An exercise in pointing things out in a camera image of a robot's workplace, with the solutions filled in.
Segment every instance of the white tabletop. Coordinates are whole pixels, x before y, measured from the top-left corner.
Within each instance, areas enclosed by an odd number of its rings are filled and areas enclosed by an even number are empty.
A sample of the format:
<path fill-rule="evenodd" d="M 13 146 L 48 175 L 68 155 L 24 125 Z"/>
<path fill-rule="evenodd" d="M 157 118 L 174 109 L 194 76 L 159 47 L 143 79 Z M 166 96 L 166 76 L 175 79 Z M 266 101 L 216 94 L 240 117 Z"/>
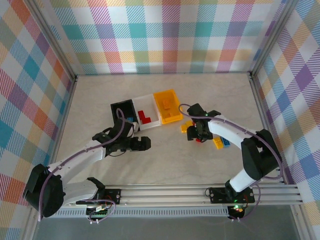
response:
<path fill-rule="evenodd" d="M 75 153 L 92 136 L 113 126 L 110 104 L 174 89 L 180 103 L 199 103 L 247 128 L 262 122 L 244 73 L 80 76 L 67 118 L 57 161 Z M 137 133 L 148 136 L 151 149 L 106 157 L 80 172 L 71 182 L 95 177 L 106 185 L 222 184 L 243 167 L 235 145 L 217 150 L 211 140 L 187 141 L 180 125 L 189 119 Z"/>

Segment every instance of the plaid wallpaper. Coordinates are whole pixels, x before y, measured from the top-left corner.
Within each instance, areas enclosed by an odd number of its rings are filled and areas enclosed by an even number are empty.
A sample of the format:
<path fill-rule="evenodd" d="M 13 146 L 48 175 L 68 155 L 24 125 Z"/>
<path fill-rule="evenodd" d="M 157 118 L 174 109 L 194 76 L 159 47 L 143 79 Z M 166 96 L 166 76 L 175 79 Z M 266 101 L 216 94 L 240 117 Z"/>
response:
<path fill-rule="evenodd" d="M 320 0 L 300 0 L 258 74 L 291 183 L 320 239 Z"/>
<path fill-rule="evenodd" d="M 95 75 L 247 72 L 286 0 L 37 2 L 74 71 Z"/>
<path fill-rule="evenodd" d="M 16 240 L 34 165 L 47 164 L 71 81 L 23 0 L 0 2 L 0 240 Z"/>

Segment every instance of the black bracket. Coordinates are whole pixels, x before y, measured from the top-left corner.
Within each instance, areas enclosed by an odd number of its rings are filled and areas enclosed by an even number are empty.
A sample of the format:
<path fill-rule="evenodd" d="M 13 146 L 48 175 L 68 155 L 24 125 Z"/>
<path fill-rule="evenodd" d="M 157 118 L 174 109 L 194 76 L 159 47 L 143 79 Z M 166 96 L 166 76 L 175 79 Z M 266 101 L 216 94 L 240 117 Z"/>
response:
<path fill-rule="evenodd" d="M 233 201 L 225 193 L 224 187 L 210 187 L 209 197 L 212 204 L 252 204 L 255 202 L 254 192 L 249 187 L 234 197 Z"/>

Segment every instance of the purple cable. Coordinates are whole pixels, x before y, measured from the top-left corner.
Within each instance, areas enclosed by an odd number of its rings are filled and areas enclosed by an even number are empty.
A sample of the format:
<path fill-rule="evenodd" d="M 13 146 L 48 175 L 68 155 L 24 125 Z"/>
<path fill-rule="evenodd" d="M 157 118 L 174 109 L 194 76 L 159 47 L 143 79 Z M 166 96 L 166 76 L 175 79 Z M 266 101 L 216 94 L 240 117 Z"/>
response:
<path fill-rule="evenodd" d="M 211 120 L 219 121 L 219 122 L 228 124 L 228 125 L 236 128 L 236 129 L 238 129 L 238 130 L 240 130 L 240 131 L 242 131 L 242 132 L 244 132 L 244 133 L 246 133 L 246 134 L 248 134 L 248 135 L 250 135 L 252 137 L 255 137 L 256 139 L 258 139 L 260 142 L 262 142 L 269 149 L 269 151 L 275 157 L 275 159 L 276 159 L 276 161 L 277 161 L 277 163 L 279 165 L 279 168 L 280 168 L 280 173 L 279 173 L 278 176 L 276 176 L 276 177 L 265 176 L 264 178 L 265 179 L 271 179 L 271 180 L 278 180 L 278 179 L 283 177 L 283 165 L 282 165 L 282 162 L 281 162 L 279 156 L 277 155 L 277 153 L 275 152 L 275 150 L 273 150 L 273 148 L 264 139 L 262 139 L 258 135 L 254 134 L 254 133 L 252 133 L 250 131 L 247 131 L 245 128 L 243 128 L 241 126 L 238 126 L 237 124 L 235 124 L 235 123 L 233 123 L 231 121 L 228 121 L 228 120 L 224 120 L 224 119 L 221 119 L 221 118 L 218 118 L 218 117 L 212 117 L 212 116 L 190 116 L 190 115 L 188 115 L 188 114 L 186 114 L 186 113 L 184 113 L 183 111 L 180 110 L 180 108 L 182 106 L 187 106 L 187 107 L 191 107 L 191 106 L 188 105 L 188 104 L 184 104 L 184 103 L 179 105 L 178 110 L 184 116 L 187 116 L 187 117 L 193 118 L 193 119 L 211 119 Z"/>
<path fill-rule="evenodd" d="M 106 203 L 112 203 L 113 205 L 113 209 L 112 211 L 105 217 L 101 218 L 100 220 L 97 220 L 96 222 L 97 223 L 100 223 L 102 222 L 103 220 L 106 220 L 107 218 L 109 218 L 116 210 L 116 203 L 112 200 L 109 200 L 109 199 L 88 199 L 88 200 L 82 200 L 84 202 L 106 202 Z M 93 220 L 91 218 L 92 214 L 89 215 L 89 221 L 92 223 Z"/>
<path fill-rule="evenodd" d="M 43 218 L 42 216 L 42 207 L 43 207 L 43 200 L 44 200 L 44 193 L 45 193 L 45 188 L 48 184 L 48 181 L 49 179 L 55 174 L 56 171 L 59 170 L 59 167 L 63 167 L 64 165 L 66 165 L 70 160 L 74 159 L 75 157 L 79 156 L 80 154 L 83 154 L 83 153 L 86 153 L 90 150 L 93 150 L 93 149 L 97 149 L 97 148 L 100 148 L 100 147 L 103 147 L 104 145 L 107 145 L 107 144 L 110 144 L 112 142 L 114 142 L 122 133 L 122 131 L 124 130 L 125 128 L 125 115 L 124 115 L 124 112 L 120 109 L 120 108 L 117 108 L 116 109 L 116 116 L 120 119 L 122 119 L 122 125 L 121 125 L 121 129 L 120 131 L 118 132 L 118 134 L 110 139 L 109 141 L 106 141 L 104 143 L 101 143 L 99 145 L 96 145 L 96 146 L 91 146 L 87 149 L 83 149 L 81 151 L 78 151 L 77 153 L 73 154 L 72 156 L 70 156 L 69 158 L 67 158 L 65 161 L 63 161 L 60 165 L 58 165 L 48 176 L 47 178 L 45 179 L 42 187 L 41 187 L 41 191 L 40 191 L 40 196 L 39 196 L 39 216 L 38 216 L 38 221 L 40 222 L 41 219 Z"/>

